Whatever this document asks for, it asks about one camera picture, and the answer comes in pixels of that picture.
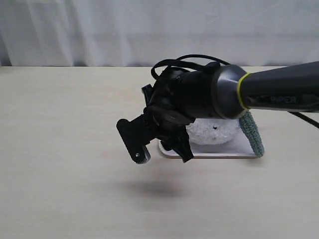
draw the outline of green towel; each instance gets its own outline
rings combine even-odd
[[[248,138],[250,146],[256,157],[262,157],[265,153],[265,149],[259,135],[258,127],[250,111],[247,111],[241,118],[239,118],[239,125],[243,133]]]

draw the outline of white plate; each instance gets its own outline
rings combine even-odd
[[[197,145],[190,144],[195,158],[256,158],[247,137],[239,130],[235,137],[224,144]],[[166,151],[159,141],[161,153],[168,158],[180,158],[173,150]]]

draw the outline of white fluffy object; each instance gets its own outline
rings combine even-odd
[[[199,145],[222,144],[232,140],[240,129],[235,119],[196,119],[186,126],[189,141]]]

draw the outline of plush toy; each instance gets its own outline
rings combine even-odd
[[[264,146],[251,112],[239,119],[196,119],[186,127],[189,141],[199,145],[217,145],[231,141],[242,130],[256,157],[264,155]]]

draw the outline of white curtain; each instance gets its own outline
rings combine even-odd
[[[0,0],[0,62],[151,66],[208,54],[239,65],[319,60],[319,0]]]

